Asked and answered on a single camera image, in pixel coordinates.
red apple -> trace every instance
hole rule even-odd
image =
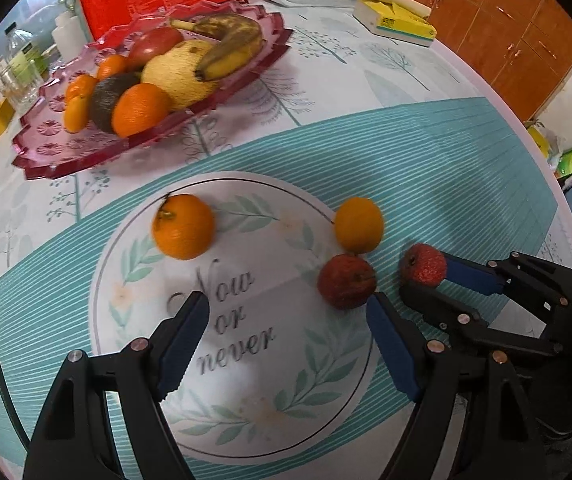
[[[155,56],[167,53],[183,40],[182,33],[173,27],[159,27],[144,32],[128,53],[127,69],[132,72],[141,70]]]
[[[399,271],[402,283],[418,282],[436,287],[446,278],[447,267],[441,251],[428,244],[415,244],[404,254]]]
[[[377,277],[358,256],[338,254],[319,271],[317,290],[330,305],[348,310],[363,305],[375,292]]]

banana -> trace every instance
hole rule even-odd
[[[197,23],[171,20],[170,25],[219,40],[195,68],[198,81],[214,81],[232,74],[264,46],[259,23],[240,14],[214,14]]]

fruit bowl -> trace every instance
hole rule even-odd
[[[115,53],[126,54],[138,36],[165,25],[170,19],[191,21],[216,12],[235,12],[253,18],[260,23],[266,42],[246,66],[222,79],[220,87],[211,95],[170,114],[157,126],[125,139],[99,130],[92,122],[79,133],[66,131],[62,124],[64,92],[71,80],[82,73],[94,74],[103,58]],[[42,85],[37,102],[20,118],[22,130],[13,139],[18,153],[13,165],[24,170],[26,179],[59,178],[106,162],[135,146],[178,134],[188,121],[215,109],[281,58],[289,48],[286,41],[291,33],[284,28],[284,20],[278,12],[269,13],[263,6],[234,1],[175,6],[164,13],[142,16],[128,25],[113,27],[95,43],[87,44],[79,57],[56,69],[52,78]],[[186,40],[212,41],[185,30],[182,34]]]

fruit stem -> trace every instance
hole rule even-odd
[[[195,23],[184,22],[183,20],[170,20],[170,26],[181,30],[194,30]]]

teal striped pattern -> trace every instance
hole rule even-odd
[[[393,276],[412,242],[478,262],[503,258],[510,250],[534,254],[557,209],[521,140],[485,98],[402,105],[321,121],[181,168],[87,216],[0,278],[0,357],[29,434],[66,353],[90,350],[90,281],[114,229],[151,193],[195,174],[227,170],[285,180],[333,209],[350,196],[374,199],[386,219],[386,237],[369,259],[380,288],[398,306]],[[455,285],[445,290],[477,306],[487,320],[505,303]],[[418,320],[416,313],[403,311]],[[422,327],[427,335],[442,336]],[[117,405],[109,402],[125,472],[137,478],[124,423]],[[190,458],[188,463],[198,480],[265,478],[349,442],[406,402],[380,363],[348,420],[305,452],[265,465],[223,466]],[[23,450],[10,438],[2,409],[0,405],[0,452],[22,463]]]

